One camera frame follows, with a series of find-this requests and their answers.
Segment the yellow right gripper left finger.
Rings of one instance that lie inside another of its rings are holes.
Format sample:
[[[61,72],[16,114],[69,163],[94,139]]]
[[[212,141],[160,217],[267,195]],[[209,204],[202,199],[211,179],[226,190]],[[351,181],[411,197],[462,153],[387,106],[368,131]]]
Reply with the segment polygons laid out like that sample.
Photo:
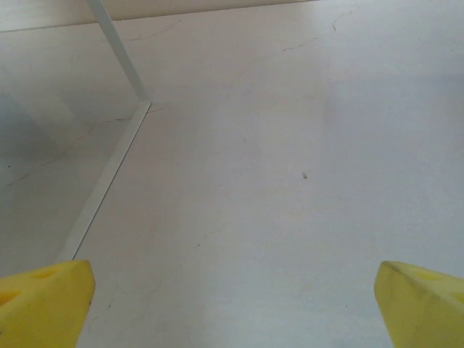
[[[75,347],[95,292],[87,260],[1,279],[2,347]]]

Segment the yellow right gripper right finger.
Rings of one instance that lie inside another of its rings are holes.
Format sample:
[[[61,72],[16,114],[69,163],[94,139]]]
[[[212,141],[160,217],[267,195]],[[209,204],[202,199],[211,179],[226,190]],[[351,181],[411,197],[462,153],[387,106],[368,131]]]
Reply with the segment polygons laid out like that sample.
[[[374,293],[394,347],[463,346],[463,279],[383,261]]]

